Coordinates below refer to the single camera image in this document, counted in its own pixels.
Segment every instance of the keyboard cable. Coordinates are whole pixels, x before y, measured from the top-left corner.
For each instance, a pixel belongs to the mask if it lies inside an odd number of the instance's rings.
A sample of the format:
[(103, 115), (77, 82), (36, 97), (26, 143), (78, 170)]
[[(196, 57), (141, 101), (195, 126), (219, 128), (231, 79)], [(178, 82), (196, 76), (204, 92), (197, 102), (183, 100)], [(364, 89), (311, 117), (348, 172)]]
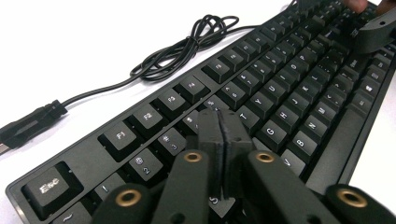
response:
[(243, 26), (230, 30), (238, 22), (239, 18), (235, 16), (220, 18), (205, 15), (193, 25), (191, 35), (173, 46), (160, 49), (149, 55), (131, 71), (128, 79), (115, 85), (84, 92), (63, 103), (55, 100), (37, 108), (22, 119), (9, 123), (0, 129), (0, 155), (9, 149), (23, 146), (28, 140), (49, 129), (62, 115), (67, 113), (66, 107), (76, 101), (105, 91), (113, 91), (138, 78), (146, 81), (165, 80), (182, 68), (197, 52), (212, 48), (229, 34), (256, 27)]

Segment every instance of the keyboard frame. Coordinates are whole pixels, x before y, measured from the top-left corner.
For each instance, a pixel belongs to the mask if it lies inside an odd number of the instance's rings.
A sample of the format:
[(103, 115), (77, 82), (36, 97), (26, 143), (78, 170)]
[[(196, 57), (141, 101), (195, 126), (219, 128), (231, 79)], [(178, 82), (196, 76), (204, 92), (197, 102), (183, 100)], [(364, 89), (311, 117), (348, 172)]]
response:
[[(282, 13), (277, 14), (274, 16), (272, 19), (266, 21), (265, 23), (275, 19)], [(73, 144), (70, 147), (67, 147), (54, 157), (50, 158), (49, 160), (43, 162), (39, 166), (37, 166), (35, 169), (30, 171), (29, 173), (23, 175), (22, 177), (18, 178), (17, 180), (13, 181), (11, 184), (7, 186), (6, 189), (6, 194), (13, 204), (14, 208), (16, 208), (18, 214), (20, 215), (21, 219), (23, 222), (26, 223), (49, 223), (59, 215), (61, 215), (66, 209), (71, 207), (74, 203), (78, 202), (82, 197), (84, 197), (87, 193), (92, 191), (99, 183), (101, 183), (103, 180), (108, 178), (111, 174), (113, 174), (115, 171), (120, 169), (125, 163), (127, 163), (131, 158), (133, 158), (135, 155), (137, 155), (140, 151), (142, 151), (144, 148), (148, 147), (149, 145), (152, 144), (158, 137), (160, 137), (163, 133), (165, 133), (169, 128), (175, 126), (179, 121), (183, 119), (183, 116), (178, 117), (177, 119), (169, 122), (169, 124), (163, 128), (160, 132), (156, 133), (154, 136), (152, 136), (146, 143), (144, 143), (142, 146), (140, 146), (137, 150), (135, 150), (131, 155), (127, 156), (124, 160), (120, 162), (116, 162), (113, 160), (113, 158), (108, 154), (108, 152), (103, 148), (101, 143), (98, 141), (98, 137), (104, 133), (108, 128), (111, 126), (123, 121), (127, 120), (129, 116), (131, 116), (141, 105), (146, 104), (147, 102), (153, 102), (159, 95), (164, 93), (165, 91), (169, 90), (170, 88), (173, 88), (179, 81), (181, 81), (183, 78), (187, 76), (192, 76), (194, 75), (198, 80), (201, 82), (205, 83), (205, 85), (210, 89), (210, 92), (217, 92), (220, 90), (224, 85), (226, 85), (230, 80), (235, 78), (237, 75), (239, 75), (242, 71), (244, 71), (246, 68), (248, 68), (252, 62), (255, 61), (255, 59), (260, 58), (263, 54), (265, 54), (267, 50), (261, 52), (258, 54), (258, 56), (255, 57), (250, 63), (247, 63), (245, 66), (243, 66), (238, 72), (234, 73), (231, 77), (229, 77), (226, 81), (224, 81), (222, 84), (216, 83), (213, 79), (211, 79), (206, 73), (202, 71), (201, 68), (207, 65), (208, 62), (213, 60), (214, 58), (218, 58), (220, 55), (222, 55), (224, 52), (226, 52), (229, 49), (232, 49), (239, 40), (243, 39), (244, 37), (248, 36), (250, 33), (247, 33), (238, 39), (235, 39), (235, 41), (229, 45), (228, 47), (220, 50), (219, 52), (215, 53), (208, 59), (204, 60), (203, 62), (197, 64), (194, 66), (191, 70), (187, 71), (185, 74), (177, 77), (176, 79), (172, 80), (170, 83), (166, 84), (165, 86), (161, 87), (159, 90), (155, 91), (152, 93), (150, 96), (147, 98), (141, 100), (135, 105), (132, 105), (130, 108), (126, 109), (125, 111), (121, 112), (119, 115), (117, 115), (114, 119), (108, 121), (101, 127), (97, 128), (93, 132), (89, 133), (88, 135), (84, 136), (80, 140), (78, 140), (75, 144)], [(388, 74), (386, 76), (386, 79), (384, 83), (381, 86), (380, 92), (377, 95), (375, 102), (373, 104), (373, 107), (368, 115), (368, 119), (366, 120), (361, 134), (359, 136), (358, 141), (355, 143), (355, 146), (353, 148), (352, 154), (350, 155), (346, 168), (344, 169), (339, 182), (340, 183), (347, 183), (353, 174), (354, 167), (356, 166), (356, 163), (358, 162), (359, 155), (361, 154), (362, 147), (364, 145), (364, 142), (370, 132), (371, 127), (373, 126), (373, 123), (375, 121), (376, 114), (379, 110), (379, 107), (381, 106), (381, 103), (385, 97), (385, 94), (388, 90), (390, 81), (393, 77), (393, 73), (396, 69), (396, 60), (393, 59), (393, 62), (390, 66), (390, 69), (388, 71)], [(186, 110), (183, 114), (188, 115), (192, 110), (194, 110), (198, 105), (200, 105), (202, 102), (204, 102), (207, 98), (209, 98), (212, 94), (208, 94), (204, 98), (202, 98), (199, 102), (195, 103), (194, 106), (191, 106), (190, 109)], [(87, 151), (84, 150), (85, 148), (95, 148), (94, 151)], [(84, 160), (81, 155), (85, 155), (85, 157), (90, 157), (92, 158), (90, 161)], [(83, 186), (84, 190), (72, 201), (68, 202), (65, 204), (61, 209), (59, 209), (57, 212), (52, 214), (51, 217), (47, 218), (46, 220), (40, 220), (35, 211), (32, 209), (31, 205), (27, 202), (26, 198), (24, 197), (23, 193), (21, 192), (22, 187), (28, 183), (30, 180), (35, 178), (36, 176), (42, 174), (46, 170), (48, 170), (50, 167), (53, 165), (57, 164), (60, 161), (66, 162), (66, 164), (69, 166), (71, 170), (73, 170), (74, 174), (76, 175), (77, 179), (80, 181), (81, 185)], [(108, 162), (109, 166), (102, 166), (102, 162)], [(86, 164), (86, 167), (91, 167), (91, 170), (84, 169), (80, 167), (82, 163)], [(101, 172), (93, 172), (92, 170), (100, 168)], [(81, 178), (81, 176), (87, 176), (90, 175), (90, 179), (84, 179)]]

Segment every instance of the gold metal insert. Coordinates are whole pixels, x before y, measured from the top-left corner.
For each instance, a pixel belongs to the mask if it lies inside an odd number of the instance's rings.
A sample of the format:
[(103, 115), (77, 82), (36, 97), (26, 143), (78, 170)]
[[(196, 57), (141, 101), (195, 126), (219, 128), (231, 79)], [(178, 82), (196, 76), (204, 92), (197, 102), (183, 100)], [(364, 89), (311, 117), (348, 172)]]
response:
[[(125, 196), (130, 195), (130, 199), (125, 199)], [(116, 203), (121, 207), (129, 207), (140, 201), (142, 194), (135, 189), (126, 189), (125, 191), (119, 193), (116, 198)]]
[(359, 208), (367, 206), (367, 200), (353, 190), (339, 189), (337, 196), (341, 201), (350, 206)]
[(265, 152), (258, 153), (256, 155), (256, 159), (258, 161), (262, 161), (262, 162), (273, 162), (274, 161), (274, 157), (271, 156), (270, 154), (265, 153)]
[(196, 152), (190, 152), (184, 155), (184, 160), (189, 161), (189, 162), (197, 162), (202, 159), (201, 154), (196, 153)]

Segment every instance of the usb plug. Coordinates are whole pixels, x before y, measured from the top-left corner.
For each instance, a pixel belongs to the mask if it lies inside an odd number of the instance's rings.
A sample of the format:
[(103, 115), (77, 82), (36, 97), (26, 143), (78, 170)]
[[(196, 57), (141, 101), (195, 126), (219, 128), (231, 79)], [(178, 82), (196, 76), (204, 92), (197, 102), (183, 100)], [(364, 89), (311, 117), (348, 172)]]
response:
[(29, 139), (46, 131), (65, 113), (67, 110), (56, 100), (4, 126), (0, 129), (0, 155), (9, 149), (23, 146)]

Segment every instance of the black keyboard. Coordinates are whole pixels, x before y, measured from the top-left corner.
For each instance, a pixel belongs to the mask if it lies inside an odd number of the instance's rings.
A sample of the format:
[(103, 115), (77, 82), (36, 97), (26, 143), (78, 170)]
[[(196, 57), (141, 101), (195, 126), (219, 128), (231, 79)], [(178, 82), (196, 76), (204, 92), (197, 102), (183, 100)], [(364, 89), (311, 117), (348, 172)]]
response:
[[(396, 67), (394, 43), (354, 52), (374, 17), (374, 5), (360, 15), (340, 1), (290, 7), (11, 183), (7, 196), (26, 223), (89, 223), (114, 188), (163, 185), (206, 108), (235, 111), (256, 148), (277, 153), (315, 192), (347, 183)], [(242, 223), (239, 199), (208, 205), (211, 223)]]

